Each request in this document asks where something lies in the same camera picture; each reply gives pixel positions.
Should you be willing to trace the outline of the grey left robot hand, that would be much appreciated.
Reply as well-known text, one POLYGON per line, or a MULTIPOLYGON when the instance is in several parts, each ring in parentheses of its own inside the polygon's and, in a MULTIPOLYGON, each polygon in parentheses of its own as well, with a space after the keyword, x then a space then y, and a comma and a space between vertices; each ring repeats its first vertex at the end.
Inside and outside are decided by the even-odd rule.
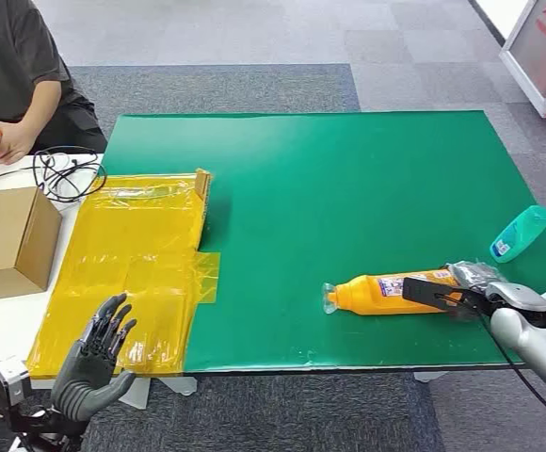
POLYGON ((122 321, 131 309, 121 293, 100 305, 75 341, 51 392, 55 409, 74 422, 93 415, 125 395, 136 374, 122 370, 114 377, 118 354, 137 320, 122 321))

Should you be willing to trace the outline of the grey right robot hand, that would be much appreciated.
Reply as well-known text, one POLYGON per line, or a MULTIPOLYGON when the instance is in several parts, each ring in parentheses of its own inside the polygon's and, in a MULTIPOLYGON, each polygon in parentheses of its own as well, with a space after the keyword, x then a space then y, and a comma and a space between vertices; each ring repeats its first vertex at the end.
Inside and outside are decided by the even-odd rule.
POLYGON ((402 297, 406 300, 466 317, 488 317, 500 308, 524 313, 545 313, 546 300, 527 286, 508 282, 497 268, 484 263, 459 261, 445 267, 452 283, 403 279, 402 297))

